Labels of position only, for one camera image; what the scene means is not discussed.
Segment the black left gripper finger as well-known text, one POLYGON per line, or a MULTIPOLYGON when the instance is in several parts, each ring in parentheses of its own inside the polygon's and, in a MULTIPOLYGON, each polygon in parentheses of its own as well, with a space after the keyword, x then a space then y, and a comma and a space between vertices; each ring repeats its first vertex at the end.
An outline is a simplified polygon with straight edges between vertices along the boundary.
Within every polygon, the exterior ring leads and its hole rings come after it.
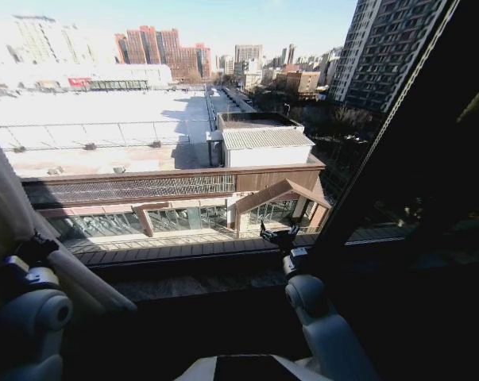
POLYGON ((55 252, 59 250, 59 245, 55 240, 49 239, 37 231, 29 243, 32 249, 38 252, 55 252))

